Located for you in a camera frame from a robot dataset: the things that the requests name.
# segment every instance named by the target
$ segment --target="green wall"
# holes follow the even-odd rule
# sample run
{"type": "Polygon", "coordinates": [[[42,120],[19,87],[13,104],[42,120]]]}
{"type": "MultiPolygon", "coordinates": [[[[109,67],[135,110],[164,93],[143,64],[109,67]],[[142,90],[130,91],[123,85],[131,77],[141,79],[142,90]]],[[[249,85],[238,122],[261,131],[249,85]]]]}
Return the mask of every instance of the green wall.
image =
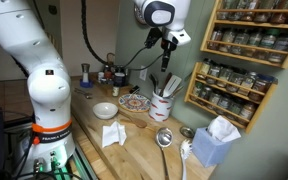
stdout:
{"type": "MultiPolygon", "coordinates": [[[[160,81],[168,72],[183,79],[190,75],[195,62],[205,57],[217,62],[243,67],[251,71],[270,74],[278,78],[279,84],[270,101],[261,114],[250,134],[244,134],[236,140],[226,156],[223,164],[215,169],[211,179],[286,179],[288,177],[288,69],[282,70],[247,61],[203,53],[199,50],[206,25],[215,0],[192,0],[185,29],[192,37],[189,45],[178,47],[172,53],[166,73],[160,72],[161,61],[148,69],[155,73],[160,81]]],[[[120,1],[118,39],[116,45],[116,61],[124,64],[132,58],[137,50],[144,46],[148,27],[136,23],[133,17],[133,3],[120,1]]],[[[133,68],[147,65],[162,53],[158,42],[155,47],[146,50],[131,64],[133,68]]],[[[147,78],[140,80],[139,72],[132,72],[131,83],[141,87],[141,93],[151,97],[153,86],[147,78]]],[[[192,127],[205,127],[216,116],[198,107],[184,103],[185,91],[175,100],[172,115],[184,124],[192,127]]]]}

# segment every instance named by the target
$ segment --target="wall outlet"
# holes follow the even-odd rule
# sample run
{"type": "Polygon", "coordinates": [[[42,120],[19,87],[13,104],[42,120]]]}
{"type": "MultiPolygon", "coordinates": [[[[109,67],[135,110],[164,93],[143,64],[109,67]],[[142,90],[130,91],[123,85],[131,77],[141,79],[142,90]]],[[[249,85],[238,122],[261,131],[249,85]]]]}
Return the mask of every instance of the wall outlet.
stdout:
{"type": "Polygon", "coordinates": [[[143,81],[145,81],[145,79],[146,79],[146,74],[147,74],[147,69],[144,69],[144,70],[141,70],[141,72],[140,72],[140,79],[142,79],[143,81]]]}

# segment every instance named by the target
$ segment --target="white bowl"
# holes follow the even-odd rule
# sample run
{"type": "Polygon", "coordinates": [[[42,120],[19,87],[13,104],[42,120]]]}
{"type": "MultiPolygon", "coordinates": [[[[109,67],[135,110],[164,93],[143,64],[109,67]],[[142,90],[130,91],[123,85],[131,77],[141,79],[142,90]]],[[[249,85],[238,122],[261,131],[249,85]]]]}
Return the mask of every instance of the white bowl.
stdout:
{"type": "Polygon", "coordinates": [[[117,106],[108,102],[98,103],[93,107],[94,114],[100,119],[111,119],[117,111],[117,106]]]}

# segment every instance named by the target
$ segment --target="tissue box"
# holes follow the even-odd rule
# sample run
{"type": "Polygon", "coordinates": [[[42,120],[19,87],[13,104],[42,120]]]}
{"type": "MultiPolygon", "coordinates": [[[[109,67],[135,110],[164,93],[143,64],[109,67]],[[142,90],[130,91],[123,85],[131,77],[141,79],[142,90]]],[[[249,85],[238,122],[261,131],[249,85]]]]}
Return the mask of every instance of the tissue box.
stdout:
{"type": "Polygon", "coordinates": [[[193,139],[192,151],[204,167],[209,167],[224,161],[231,144],[232,141],[224,143],[213,139],[206,128],[198,128],[193,139]]]}

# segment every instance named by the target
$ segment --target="crumpled paper towel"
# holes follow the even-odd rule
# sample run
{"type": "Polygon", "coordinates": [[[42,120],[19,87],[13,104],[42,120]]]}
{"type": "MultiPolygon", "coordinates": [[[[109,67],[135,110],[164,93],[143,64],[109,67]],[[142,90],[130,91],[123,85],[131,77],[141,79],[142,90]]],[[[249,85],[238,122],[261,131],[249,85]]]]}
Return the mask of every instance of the crumpled paper towel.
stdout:
{"type": "Polygon", "coordinates": [[[213,119],[207,131],[212,138],[221,142],[229,142],[241,137],[237,128],[222,116],[213,119]]]}
{"type": "Polygon", "coordinates": [[[102,148],[114,142],[119,142],[123,146],[126,140],[125,126],[114,122],[111,126],[103,126],[102,148]]]}

